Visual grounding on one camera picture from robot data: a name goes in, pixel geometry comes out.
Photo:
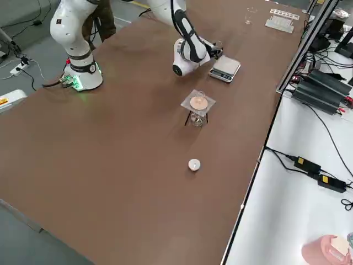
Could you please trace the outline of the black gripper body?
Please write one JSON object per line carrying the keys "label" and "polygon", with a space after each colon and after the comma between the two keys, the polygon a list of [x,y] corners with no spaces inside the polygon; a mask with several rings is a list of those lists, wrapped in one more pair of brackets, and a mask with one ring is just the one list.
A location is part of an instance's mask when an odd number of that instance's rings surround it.
{"label": "black gripper body", "polygon": [[218,47],[215,45],[215,43],[211,43],[209,41],[203,41],[203,43],[206,47],[209,57],[211,59],[212,58],[218,59]]}

